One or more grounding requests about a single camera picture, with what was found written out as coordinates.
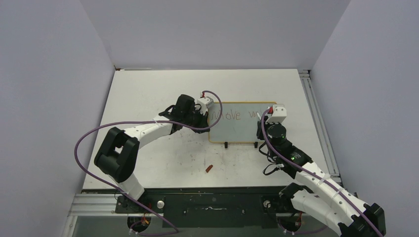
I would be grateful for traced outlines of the yellow framed whiteboard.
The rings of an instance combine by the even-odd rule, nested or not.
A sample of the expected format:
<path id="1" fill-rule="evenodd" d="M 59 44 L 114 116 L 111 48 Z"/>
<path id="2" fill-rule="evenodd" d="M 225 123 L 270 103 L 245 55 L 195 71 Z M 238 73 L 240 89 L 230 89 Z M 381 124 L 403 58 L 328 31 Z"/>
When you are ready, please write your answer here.
<path id="1" fill-rule="evenodd" d="M 258 142 L 258 115 L 276 102 L 215 102 L 208 111 L 208 124 L 213 126 L 208 139 L 214 144 L 252 144 Z"/>

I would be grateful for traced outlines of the red marker cap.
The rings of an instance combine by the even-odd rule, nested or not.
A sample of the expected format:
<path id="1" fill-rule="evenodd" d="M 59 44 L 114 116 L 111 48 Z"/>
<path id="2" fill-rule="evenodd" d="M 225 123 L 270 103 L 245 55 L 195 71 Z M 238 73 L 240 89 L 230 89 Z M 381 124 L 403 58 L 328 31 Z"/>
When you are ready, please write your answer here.
<path id="1" fill-rule="evenodd" d="M 213 165 L 211 164 L 211 165 L 209 165 L 207 168 L 206 168 L 206 173 L 208 173 L 211 169 L 213 168 Z"/>

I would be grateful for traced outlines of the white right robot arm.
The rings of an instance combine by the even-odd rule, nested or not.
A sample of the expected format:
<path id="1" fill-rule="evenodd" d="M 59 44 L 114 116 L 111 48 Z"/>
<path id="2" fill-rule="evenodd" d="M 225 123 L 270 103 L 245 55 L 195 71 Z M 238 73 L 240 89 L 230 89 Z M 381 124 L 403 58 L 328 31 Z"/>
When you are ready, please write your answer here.
<path id="1" fill-rule="evenodd" d="M 383 237 L 386 235 L 384 210 L 358 199 L 314 160 L 286 138 L 280 124 L 257 122 L 256 135 L 263 140 L 274 170 L 288 174 L 294 182 L 279 193 L 283 210 L 298 210 L 332 229 L 340 237 Z"/>

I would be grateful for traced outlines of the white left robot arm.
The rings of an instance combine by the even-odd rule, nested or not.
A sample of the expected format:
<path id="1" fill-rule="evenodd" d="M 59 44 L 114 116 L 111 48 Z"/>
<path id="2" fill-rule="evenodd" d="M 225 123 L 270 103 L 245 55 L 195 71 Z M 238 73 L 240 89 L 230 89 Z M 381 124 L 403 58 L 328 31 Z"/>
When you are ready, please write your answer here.
<path id="1" fill-rule="evenodd" d="M 107 132 L 94 164 L 130 196 L 130 209 L 139 213 L 147 207 L 147 198 L 142 196 L 145 189 L 134 174 L 139 149 L 181 130 L 185 125 L 195 128 L 196 133 L 209 132 L 208 110 L 213 103 L 210 97 L 194 99 L 182 94 L 174 105 L 160 112 L 152 122 L 126 129 L 113 127 Z"/>

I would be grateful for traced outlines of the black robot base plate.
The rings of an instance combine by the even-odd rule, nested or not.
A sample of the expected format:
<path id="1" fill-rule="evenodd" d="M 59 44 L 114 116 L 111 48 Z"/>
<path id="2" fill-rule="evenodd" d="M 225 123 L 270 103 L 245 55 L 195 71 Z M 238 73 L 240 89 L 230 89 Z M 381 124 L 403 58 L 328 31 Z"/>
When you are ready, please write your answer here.
<path id="1" fill-rule="evenodd" d="M 115 212 L 128 214 L 127 222 L 141 221 L 143 226 L 156 222 L 151 210 L 167 219 L 163 228 L 241 228 L 278 224 L 293 231 L 302 226 L 302 212 L 294 209 L 280 194 L 282 186 L 233 188 L 161 188 L 147 189 L 140 206 L 121 195 Z"/>

